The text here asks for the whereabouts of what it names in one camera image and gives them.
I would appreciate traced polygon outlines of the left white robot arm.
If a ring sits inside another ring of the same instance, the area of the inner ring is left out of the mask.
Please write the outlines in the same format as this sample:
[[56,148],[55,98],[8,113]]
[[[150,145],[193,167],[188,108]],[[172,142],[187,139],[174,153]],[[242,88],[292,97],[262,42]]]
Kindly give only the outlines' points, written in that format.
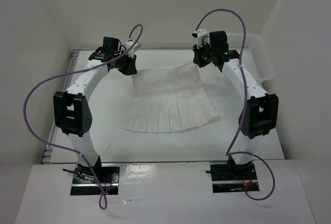
[[103,45],[89,56],[86,71],[65,91],[53,96],[55,124],[79,152],[75,173],[84,175],[90,182],[98,182],[106,172],[89,133],[93,117],[88,101],[110,70],[117,69],[126,76],[137,74],[136,51],[140,47],[136,40],[130,39],[122,47],[119,39],[104,37]]

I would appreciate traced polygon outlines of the white pleated skirt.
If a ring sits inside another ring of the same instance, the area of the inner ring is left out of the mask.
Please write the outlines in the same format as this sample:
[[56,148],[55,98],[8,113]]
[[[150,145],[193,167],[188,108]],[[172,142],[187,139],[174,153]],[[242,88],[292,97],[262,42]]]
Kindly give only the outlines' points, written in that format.
[[132,82],[133,99],[124,126],[127,131],[178,133],[220,119],[193,63],[140,70]]

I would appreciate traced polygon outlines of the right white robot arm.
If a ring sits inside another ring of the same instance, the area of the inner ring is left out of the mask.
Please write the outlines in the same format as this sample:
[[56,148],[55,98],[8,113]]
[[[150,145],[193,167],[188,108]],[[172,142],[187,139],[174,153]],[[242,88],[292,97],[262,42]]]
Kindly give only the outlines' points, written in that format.
[[244,140],[238,152],[232,151],[231,142],[226,155],[227,175],[238,179],[251,169],[253,154],[262,142],[263,136],[276,127],[279,99],[269,94],[254,79],[243,62],[245,42],[239,50],[231,50],[224,31],[208,32],[200,28],[192,33],[197,40],[193,46],[193,62],[202,68],[213,64],[233,84],[243,100],[243,109],[238,118],[238,131],[234,141],[240,135]]

